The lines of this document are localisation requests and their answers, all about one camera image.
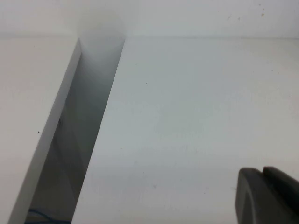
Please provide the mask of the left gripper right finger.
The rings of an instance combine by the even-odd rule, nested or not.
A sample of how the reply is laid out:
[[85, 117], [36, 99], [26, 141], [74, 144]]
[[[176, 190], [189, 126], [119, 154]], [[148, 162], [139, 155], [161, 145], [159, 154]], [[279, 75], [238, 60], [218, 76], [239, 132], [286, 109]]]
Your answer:
[[263, 174], [281, 195], [288, 198], [299, 197], [299, 182], [275, 167], [264, 167]]

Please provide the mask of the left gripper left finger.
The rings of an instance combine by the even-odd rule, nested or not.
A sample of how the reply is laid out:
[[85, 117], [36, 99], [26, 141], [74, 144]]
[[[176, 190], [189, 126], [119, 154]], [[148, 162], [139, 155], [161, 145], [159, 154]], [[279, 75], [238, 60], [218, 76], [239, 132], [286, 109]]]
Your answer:
[[299, 198], [281, 195], [266, 179], [263, 171], [241, 168], [235, 211], [239, 224], [297, 224]]

